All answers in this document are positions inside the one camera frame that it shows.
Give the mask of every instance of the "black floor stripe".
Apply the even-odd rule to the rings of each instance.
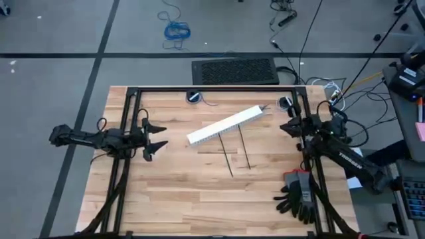
[[[102,53],[105,51],[106,44],[108,43],[108,38],[111,33],[112,23],[114,22],[116,12],[118,9],[118,5],[120,4],[120,0],[114,0],[112,5],[108,21],[105,26],[104,34],[102,35],[102,40],[100,41],[100,46],[98,49],[98,53],[96,54],[96,59],[93,63],[92,72],[88,78],[87,87],[84,92],[84,96],[81,101],[80,109],[78,110],[77,118],[74,124],[74,130],[81,130],[82,124],[84,122],[84,118],[86,117],[86,112],[88,108],[88,104],[90,98],[92,96],[94,84],[96,83],[96,78],[99,73],[100,63],[102,62]],[[56,217],[56,213],[58,211],[58,207],[60,204],[60,199],[62,197],[64,187],[66,184],[66,178],[69,173],[69,169],[72,164],[72,158],[75,153],[76,146],[69,145],[66,150],[64,161],[62,167],[60,168],[60,173],[56,185],[54,187],[53,195],[50,200],[50,204],[48,206],[46,217],[44,218],[44,222],[40,232],[40,238],[49,237],[50,231],[52,230],[54,218]]]
[[[220,58],[220,57],[292,57],[299,52],[191,52],[191,53],[0,53],[0,58]],[[302,58],[399,58],[403,52],[349,53],[349,52],[304,52]]]

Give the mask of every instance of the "black metal frame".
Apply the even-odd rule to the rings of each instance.
[[[128,113],[130,109],[130,102],[131,98],[135,97],[135,102],[133,106],[133,113],[131,117],[131,127],[130,129],[133,129],[134,126],[137,125],[137,117],[138,117],[138,111],[141,106],[141,94],[143,92],[186,92],[190,89],[196,89],[201,92],[289,92],[292,94],[292,100],[295,106],[299,106],[298,102],[298,96],[301,96],[303,101],[303,107],[305,109],[305,114],[307,116],[310,115],[310,106],[308,102],[307,97],[307,91],[305,90],[304,86],[290,86],[290,87],[275,87],[275,86],[223,86],[223,87],[214,87],[214,86],[176,86],[176,87],[129,87],[126,92],[126,100],[124,102],[124,110],[121,118],[121,124],[120,129],[124,132],[126,130],[126,124],[127,124],[127,118]],[[301,140],[303,143],[305,143],[305,137],[301,137]],[[65,236],[65,237],[58,237],[58,238],[109,238],[109,236],[114,238],[156,238],[156,239],[205,239],[205,238],[211,238],[211,236],[132,236],[131,233],[127,234],[126,236],[118,236],[118,233],[120,231],[120,224],[122,219],[122,211],[124,208],[124,198],[126,195],[126,187],[128,182],[128,174],[129,174],[129,168],[130,168],[130,158],[126,157],[124,159],[124,167],[122,169],[122,176],[117,184],[120,187],[116,187],[116,179],[118,176],[118,165],[120,164],[119,158],[115,158],[114,162],[112,164],[112,170],[110,175],[110,182],[108,186],[108,193],[106,202],[114,201],[117,197],[118,193],[118,203],[117,203],[117,210],[115,214],[115,220],[114,220],[114,227],[112,232],[107,232],[108,230],[108,223],[110,218],[110,209],[111,209],[111,203],[108,203],[108,205],[104,205],[103,208],[105,208],[107,211],[103,216],[102,219],[102,225],[100,227],[100,233],[93,234],[93,231],[91,230],[91,234],[75,234],[73,236]],[[320,159],[314,159],[315,164],[317,167],[317,177],[319,180],[319,185],[321,190],[327,195],[327,189],[326,189],[326,182],[325,177],[323,174],[323,167],[321,165]],[[305,168],[310,171],[311,165],[309,163],[309,160],[305,160]],[[316,197],[313,197],[313,203],[315,205],[315,212],[316,212],[316,219],[315,219],[315,229],[316,233],[322,233],[322,227],[321,227],[321,220],[319,215],[319,208]],[[326,215],[327,224],[329,227],[329,232],[335,233],[335,227],[333,225],[332,218],[329,214]],[[249,239],[259,239],[259,238],[285,238],[285,239],[300,239],[300,238],[307,238],[307,236],[219,236],[219,238],[249,238]]]

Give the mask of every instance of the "blue cable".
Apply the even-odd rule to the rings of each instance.
[[[172,5],[165,0],[162,0],[162,2],[165,5],[176,8],[179,11],[179,15],[174,20],[171,20],[167,11],[161,11],[157,14],[158,19],[168,22],[164,30],[164,36],[166,39],[165,42],[173,42],[173,46],[170,47],[165,47],[165,42],[163,42],[162,47],[164,49],[187,50],[186,48],[183,48],[183,41],[191,37],[191,29],[189,28],[189,25],[185,22],[178,21],[181,16],[181,11],[178,6]]]

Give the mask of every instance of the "wooden table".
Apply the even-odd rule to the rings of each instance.
[[[107,128],[120,127],[126,90],[123,86],[110,88],[104,112]],[[313,111],[325,99],[321,86],[308,86],[307,95]],[[296,149],[299,139],[279,129],[290,119],[277,107],[276,100],[290,93],[204,92],[203,96],[218,106],[188,104],[184,92],[141,95],[141,106],[149,111],[150,122],[168,129],[152,135],[152,142],[169,143],[152,162],[143,159],[141,150],[131,160],[120,234],[132,230],[135,235],[305,236],[307,231],[314,231],[314,225],[304,225],[290,213],[278,213],[278,202],[272,199],[281,195],[282,173],[299,168],[302,160]],[[198,146],[189,145],[188,133],[264,104],[269,104],[266,115],[241,127],[251,170],[237,129],[222,135],[233,178],[217,137]],[[329,118],[324,104],[320,112],[323,119]],[[344,170],[326,158],[322,163],[330,201],[358,230]],[[106,156],[93,162],[77,231],[85,228],[102,207],[111,166],[112,159]],[[327,231],[324,219],[322,227]]]

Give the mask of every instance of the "work glove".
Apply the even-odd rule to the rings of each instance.
[[[310,189],[310,173],[298,171],[299,185],[301,187],[301,204],[299,206],[298,219],[304,224],[314,223],[315,211]]]
[[[301,187],[299,185],[298,172],[293,170],[284,173],[284,180],[286,186],[280,189],[280,191],[287,194],[282,197],[273,198],[274,200],[283,200],[277,205],[276,210],[280,211],[280,213],[285,213],[291,209],[292,216],[296,218],[301,203]]]

